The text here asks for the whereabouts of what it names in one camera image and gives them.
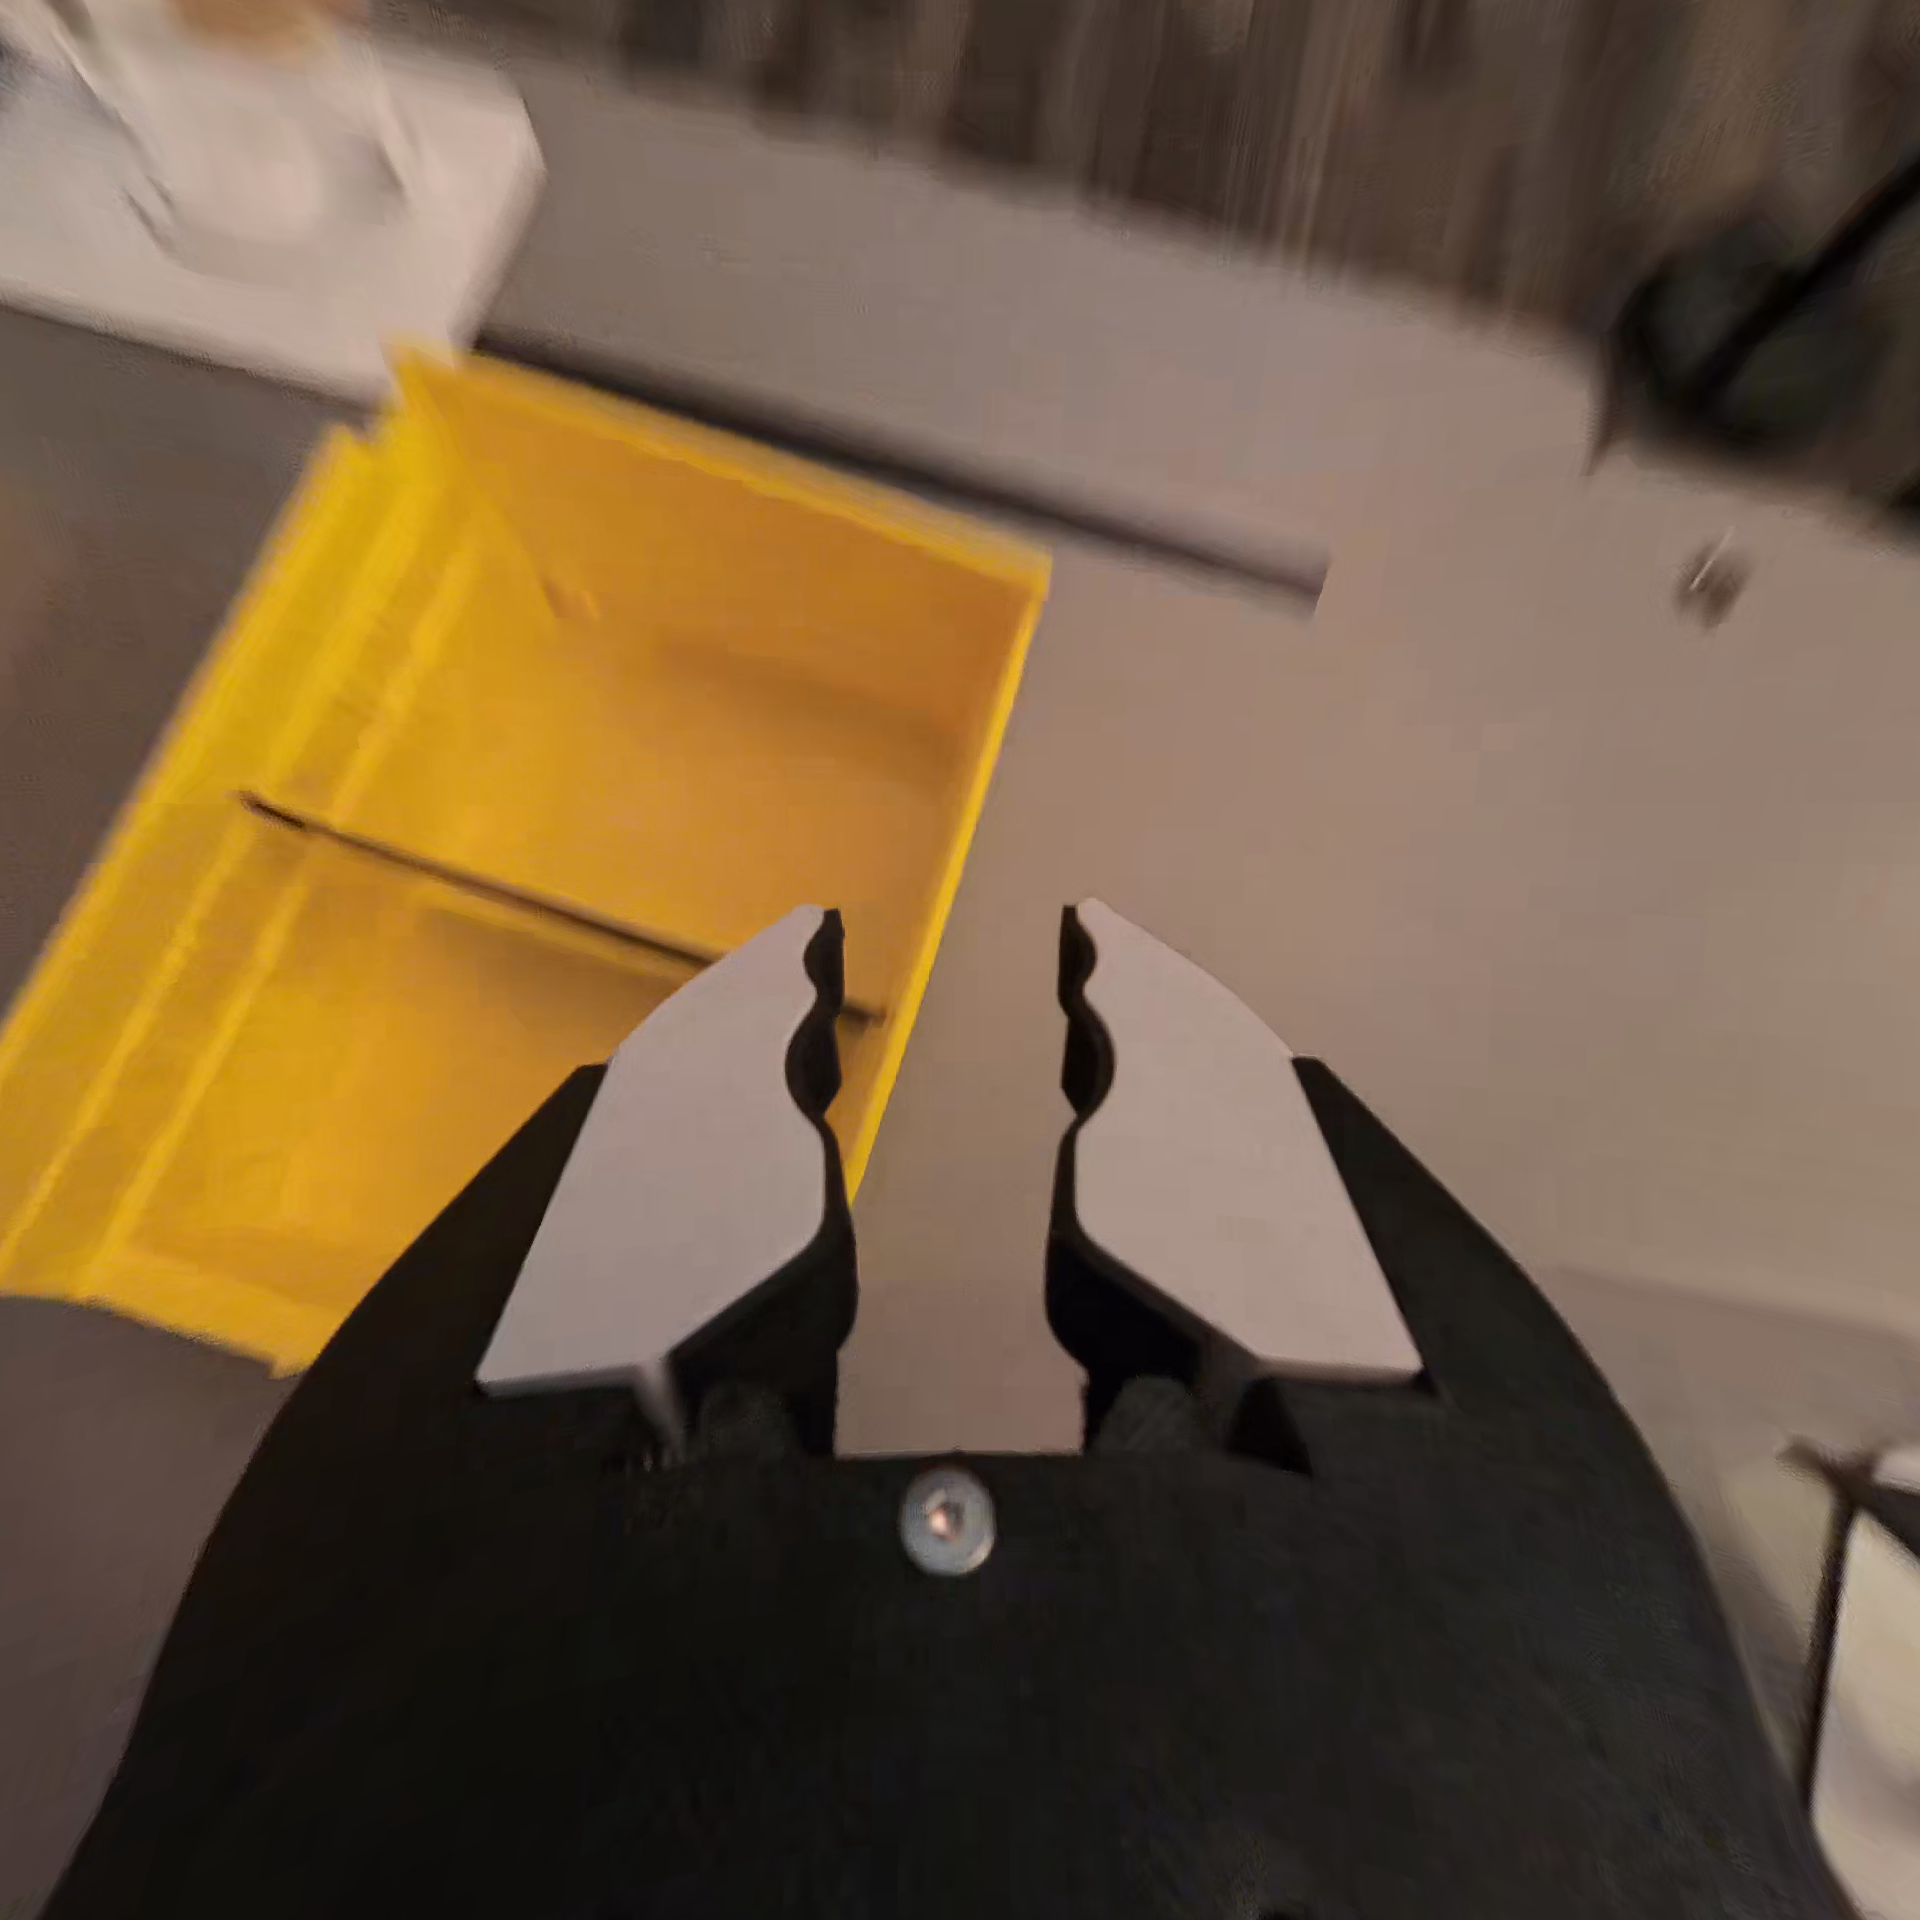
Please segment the yellow plastic storage bin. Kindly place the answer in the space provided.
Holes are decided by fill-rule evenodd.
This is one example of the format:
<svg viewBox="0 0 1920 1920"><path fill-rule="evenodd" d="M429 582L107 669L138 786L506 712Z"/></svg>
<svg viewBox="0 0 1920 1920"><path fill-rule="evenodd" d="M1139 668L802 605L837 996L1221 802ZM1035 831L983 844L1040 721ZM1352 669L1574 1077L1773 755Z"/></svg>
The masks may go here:
<svg viewBox="0 0 1920 1920"><path fill-rule="evenodd" d="M862 1184L1050 557L526 367L334 426L3 1014L3 1296L278 1375L665 993L325 870L232 789L620 920L845 931Z"/></svg>

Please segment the black bin divider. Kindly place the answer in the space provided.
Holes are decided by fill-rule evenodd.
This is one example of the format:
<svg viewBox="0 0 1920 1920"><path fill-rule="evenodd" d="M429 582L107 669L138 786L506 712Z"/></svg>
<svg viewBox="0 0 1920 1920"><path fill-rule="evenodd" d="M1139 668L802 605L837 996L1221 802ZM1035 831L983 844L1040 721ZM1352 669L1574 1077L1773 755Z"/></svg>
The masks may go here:
<svg viewBox="0 0 1920 1920"><path fill-rule="evenodd" d="M620 920L606 909L338 826L249 787L232 787L226 797L320 868L367 883L382 898L635 976L653 996L684 987L741 947L739 942L714 944L688 931Z"/></svg>

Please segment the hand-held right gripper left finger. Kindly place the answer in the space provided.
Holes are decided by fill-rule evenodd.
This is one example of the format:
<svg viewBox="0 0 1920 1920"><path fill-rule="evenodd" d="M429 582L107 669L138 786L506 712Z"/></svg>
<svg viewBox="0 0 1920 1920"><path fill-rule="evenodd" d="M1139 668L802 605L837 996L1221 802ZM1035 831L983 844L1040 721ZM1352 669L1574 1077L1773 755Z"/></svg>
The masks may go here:
<svg viewBox="0 0 1920 1920"><path fill-rule="evenodd" d="M840 1090L845 928L797 905L608 1056L480 1356L489 1398L625 1390L685 1448L722 1379L797 1392L851 1330Z"/></svg>

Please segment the thin black rod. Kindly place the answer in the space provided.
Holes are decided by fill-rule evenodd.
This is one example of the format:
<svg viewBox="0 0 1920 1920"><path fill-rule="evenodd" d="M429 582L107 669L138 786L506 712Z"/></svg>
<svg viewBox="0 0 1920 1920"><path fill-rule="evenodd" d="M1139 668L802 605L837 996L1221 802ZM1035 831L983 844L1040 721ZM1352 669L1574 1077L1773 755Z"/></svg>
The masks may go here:
<svg viewBox="0 0 1920 1920"><path fill-rule="evenodd" d="M1879 1480L1875 1453L1833 1453L1812 1439L1794 1437L1784 1461L1810 1476L1826 1492L1827 1522L1820 1548L1817 1576L1808 1626L1803 1661L1802 1731L1795 1760L1795 1796L1812 1811L1817 1766L1833 1698L1833 1667L1840 1639L1840 1613L1849 1568L1856 1522L1877 1513Z"/></svg>

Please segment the small metal object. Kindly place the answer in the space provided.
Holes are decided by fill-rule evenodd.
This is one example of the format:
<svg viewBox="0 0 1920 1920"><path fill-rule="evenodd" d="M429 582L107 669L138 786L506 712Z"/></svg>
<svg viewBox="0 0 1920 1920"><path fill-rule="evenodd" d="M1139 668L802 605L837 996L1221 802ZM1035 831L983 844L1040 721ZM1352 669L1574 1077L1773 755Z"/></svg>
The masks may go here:
<svg viewBox="0 0 1920 1920"><path fill-rule="evenodd" d="M1756 563L1736 529L1709 538L1681 561L1672 605L1691 625L1711 631L1740 605Z"/></svg>

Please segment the instruction sign on white stand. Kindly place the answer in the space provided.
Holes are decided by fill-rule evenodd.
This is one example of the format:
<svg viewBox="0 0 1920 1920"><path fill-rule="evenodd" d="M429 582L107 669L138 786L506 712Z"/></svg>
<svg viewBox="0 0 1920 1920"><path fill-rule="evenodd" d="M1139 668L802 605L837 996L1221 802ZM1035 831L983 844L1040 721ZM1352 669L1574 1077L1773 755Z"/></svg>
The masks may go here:
<svg viewBox="0 0 1920 1920"><path fill-rule="evenodd" d="M356 404L467 348L543 157L372 10L6 1L3 310Z"/></svg>

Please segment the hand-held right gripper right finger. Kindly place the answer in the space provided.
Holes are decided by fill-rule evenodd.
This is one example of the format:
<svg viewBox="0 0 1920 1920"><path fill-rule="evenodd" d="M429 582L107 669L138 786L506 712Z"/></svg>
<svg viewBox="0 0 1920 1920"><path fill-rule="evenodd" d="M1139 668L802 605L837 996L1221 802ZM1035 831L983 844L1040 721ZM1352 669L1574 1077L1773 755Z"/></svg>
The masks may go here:
<svg viewBox="0 0 1920 1920"><path fill-rule="evenodd" d="M1296 1052L1100 900L1061 912L1068 1124L1043 1312L1082 1375L1082 1448L1189 1428L1300 1453L1289 1384L1423 1384Z"/></svg>

